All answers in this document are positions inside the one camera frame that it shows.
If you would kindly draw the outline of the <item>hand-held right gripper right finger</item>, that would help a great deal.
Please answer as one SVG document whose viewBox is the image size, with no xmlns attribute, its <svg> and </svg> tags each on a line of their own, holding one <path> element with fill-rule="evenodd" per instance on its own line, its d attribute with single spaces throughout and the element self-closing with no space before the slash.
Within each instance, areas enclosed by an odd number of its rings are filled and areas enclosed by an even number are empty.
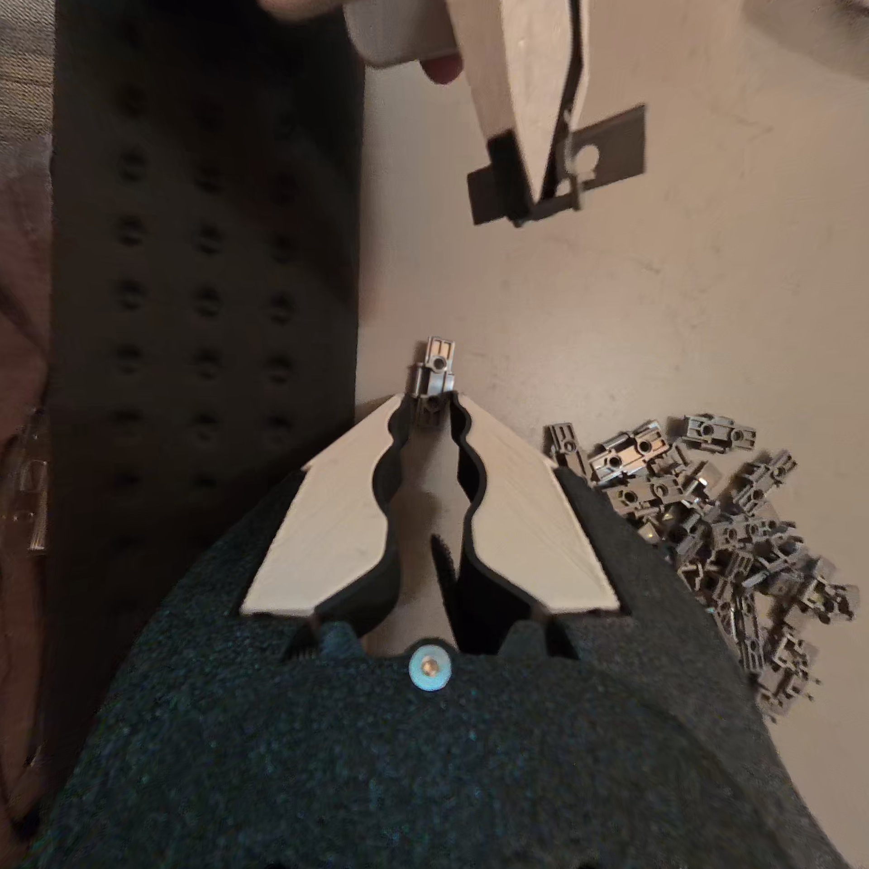
<svg viewBox="0 0 869 869">
<path fill-rule="evenodd" d="M 614 613 L 620 602 L 556 476 L 557 466 L 468 396 L 451 435 L 468 505 L 459 588 L 483 613 Z"/>
</svg>

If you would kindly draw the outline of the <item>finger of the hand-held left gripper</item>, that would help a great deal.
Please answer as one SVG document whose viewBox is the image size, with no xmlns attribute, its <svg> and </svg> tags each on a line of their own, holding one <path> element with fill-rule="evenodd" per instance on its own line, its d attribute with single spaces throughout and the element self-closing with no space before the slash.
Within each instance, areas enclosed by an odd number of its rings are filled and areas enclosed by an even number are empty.
<svg viewBox="0 0 869 869">
<path fill-rule="evenodd" d="M 579 147 L 574 143 L 590 83 L 590 2 L 568 2 L 571 14 L 572 53 L 564 89 L 562 121 L 562 176 L 568 181 L 572 204 L 581 203 L 583 181 L 576 169 Z"/>
<path fill-rule="evenodd" d="M 449 1 L 505 217 L 526 223 L 558 187 L 556 152 L 578 91 L 578 4 Z"/>
</svg>

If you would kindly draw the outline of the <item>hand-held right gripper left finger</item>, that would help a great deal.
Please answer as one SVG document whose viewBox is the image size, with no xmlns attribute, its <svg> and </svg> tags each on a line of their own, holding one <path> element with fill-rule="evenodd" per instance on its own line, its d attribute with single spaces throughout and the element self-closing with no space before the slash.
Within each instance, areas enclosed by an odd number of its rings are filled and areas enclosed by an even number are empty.
<svg viewBox="0 0 869 869">
<path fill-rule="evenodd" d="M 411 398 L 395 395 L 303 467 L 242 615 L 345 621 L 367 635 L 391 613 L 401 565 L 390 505 L 413 415 Z"/>
</svg>

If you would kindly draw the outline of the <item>black perforated foam pad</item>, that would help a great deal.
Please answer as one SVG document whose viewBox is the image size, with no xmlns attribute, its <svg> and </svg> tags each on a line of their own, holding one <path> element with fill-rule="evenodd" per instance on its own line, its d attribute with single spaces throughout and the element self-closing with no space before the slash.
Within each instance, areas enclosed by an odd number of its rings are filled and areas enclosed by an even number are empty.
<svg viewBox="0 0 869 869">
<path fill-rule="evenodd" d="M 47 800 L 168 590 L 353 421 L 363 93 L 340 10 L 57 2 Z"/>
</svg>

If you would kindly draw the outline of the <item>person's left hand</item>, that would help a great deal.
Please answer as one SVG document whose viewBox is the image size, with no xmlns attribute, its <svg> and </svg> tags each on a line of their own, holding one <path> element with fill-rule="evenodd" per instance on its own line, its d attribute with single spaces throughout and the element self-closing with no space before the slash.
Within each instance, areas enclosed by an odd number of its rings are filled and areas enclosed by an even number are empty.
<svg viewBox="0 0 869 869">
<path fill-rule="evenodd" d="M 345 23 L 343 6 L 347 2 L 354 1 L 259 1 L 257 4 L 270 15 L 287 23 L 299 24 L 334 11 L 341 12 Z M 431 81 L 440 84 L 456 80 L 463 71 L 462 57 L 459 60 L 450 58 L 419 64 Z"/>
</svg>

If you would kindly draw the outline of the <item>pile of grey track links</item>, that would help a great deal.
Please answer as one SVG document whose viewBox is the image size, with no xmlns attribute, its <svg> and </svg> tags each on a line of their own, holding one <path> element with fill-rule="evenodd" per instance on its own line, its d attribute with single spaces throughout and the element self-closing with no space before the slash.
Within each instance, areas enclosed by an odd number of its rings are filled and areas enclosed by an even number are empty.
<svg viewBox="0 0 869 869">
<path fill-rule="evenodd" d="M 805 631 L 854 621 L 861 598 L 770 501 L 797 468 L 790 451 L 757 451 L 755 428 L 708 412 L 649 420 L 590 450 L 571 423 L 551 423 L 544 445 L 661 552 L 714 619 L 768 720 L 811 699 L 818 651 Z"/>
</svg>

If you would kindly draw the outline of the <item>grey desk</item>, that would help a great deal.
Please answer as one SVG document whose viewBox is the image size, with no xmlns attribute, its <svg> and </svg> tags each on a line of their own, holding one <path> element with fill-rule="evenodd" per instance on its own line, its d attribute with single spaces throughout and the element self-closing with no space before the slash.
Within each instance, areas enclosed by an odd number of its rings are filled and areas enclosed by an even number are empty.
<svg viewBox="0 0 869 869">
<path fill-rule="evenodd" d="M 812 624 L 818 687 L 771 726 L 803 798 L 867 867 L 867 13 L 842 2 L 594 2 L 582 124 L 646 103 L 646 173 L 580 212 L 474 227 L 485 162 L 464 79 L 368 70 L 357 410 L 417 342 L 540 448 L 726 415 L 798 467 L 774 496 L 861 588 Z"/>
</svg>

